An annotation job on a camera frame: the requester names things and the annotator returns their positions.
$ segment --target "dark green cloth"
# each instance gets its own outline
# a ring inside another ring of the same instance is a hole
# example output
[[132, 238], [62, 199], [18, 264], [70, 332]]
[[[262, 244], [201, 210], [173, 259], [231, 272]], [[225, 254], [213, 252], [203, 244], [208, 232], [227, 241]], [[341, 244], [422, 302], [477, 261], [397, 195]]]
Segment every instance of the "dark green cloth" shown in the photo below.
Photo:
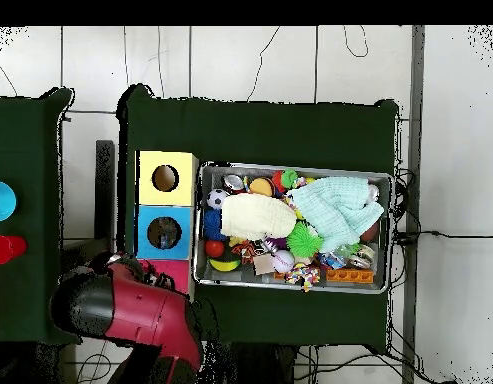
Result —
[[[121, 99], [120, 143], [127, 142], [126, 248], [133, 242], [134, 152], [191, 152], [230, 161], [386, 172], [393, 175], [397, 106], [227, 103], [155, 99], [138, 85]], [[222, 340], [282, 344], [366, 344], [385, 351], [387, 294], [301, 293], [199, 285], [200, 319]]]
[[53, 89], [40, 99], [0, 98], [0, 181], [17, 196], [0, 234], [22, 236], [28, 245], [0, 265], [0, 341], [77, 340], [57, 330], [48, 314], [60, 269], [58, 119], [71, 96]]

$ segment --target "blue bowl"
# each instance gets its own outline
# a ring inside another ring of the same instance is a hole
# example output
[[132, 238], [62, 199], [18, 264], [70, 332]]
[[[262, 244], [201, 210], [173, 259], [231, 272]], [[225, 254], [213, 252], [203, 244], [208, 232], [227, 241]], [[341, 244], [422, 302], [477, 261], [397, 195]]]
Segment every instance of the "blue bowl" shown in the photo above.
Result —
[[0, 221], [8, 219], [17, 206], [15, 192], [8, 184], [0, 181]]

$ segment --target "red ball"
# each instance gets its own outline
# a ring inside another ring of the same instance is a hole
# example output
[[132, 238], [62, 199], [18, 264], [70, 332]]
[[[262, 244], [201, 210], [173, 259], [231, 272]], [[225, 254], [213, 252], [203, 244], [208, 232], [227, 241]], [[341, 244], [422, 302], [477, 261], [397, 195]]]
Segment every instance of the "red ball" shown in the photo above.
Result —
[[211, 258], [217, 258], [225, 252], [225, 245], [222, 241], [207, 240], [205, 242], [205, 253]]

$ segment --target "black and white ball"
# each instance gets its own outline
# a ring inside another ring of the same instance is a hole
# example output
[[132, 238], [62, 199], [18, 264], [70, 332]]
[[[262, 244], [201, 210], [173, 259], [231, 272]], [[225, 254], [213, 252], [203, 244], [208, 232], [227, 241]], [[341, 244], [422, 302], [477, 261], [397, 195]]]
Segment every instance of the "black and white ball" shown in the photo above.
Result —
[[223, 200], [228, 196], [228, 193], [225, 190], [216, 189], [212, 190], [207, 196], [207, 204], [212, 209], [221, 209], [223, 206]]

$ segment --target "metal tray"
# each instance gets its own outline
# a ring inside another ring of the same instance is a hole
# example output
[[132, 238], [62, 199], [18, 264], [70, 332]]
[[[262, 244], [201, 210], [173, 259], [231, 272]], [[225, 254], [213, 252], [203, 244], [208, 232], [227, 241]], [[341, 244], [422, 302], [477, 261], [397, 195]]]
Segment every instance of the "metal tray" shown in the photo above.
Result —
[[205, 162], [198, 169], [195, 204], [194, 245], [192, 255], [193, 278], [199, 284], [220, 284], [224, 286], [262, 287], [281, 290], [301, 290], [298, 285], [275, 280], [274, 275], [256, 276], [252, 265], [243, 265], [236, 271], [220, 272], [212, 268], [205, 254], [203, 238], [203, 213], [206, 208], [207, 194], [214, 188], [222, 188], [222, 177], [229, 174], [248, 176], [250, 181], [257, 177], [271, 177], [274, 171], [292, 168], [303, 177], [359, 177], [367, 178], [369, 183], [379, 188], [378, 203], [385, 209], [380, 218], [380, 231], [370, 247], [377, 251], [377, 263], [372, 284], [328, 283], [325, 272], [321, 272], [321, 281], [312, 287], [312, 291], [379, 294], [383, 293], [390, 282], [392, 258], [392, 232], [394, 228], [393, 210], [395, 206], [395, 181], [389, 174], [359, 171], [334, 171], [329, 169], [297, 168], [289, 166], [249, 165], [241, 163]]

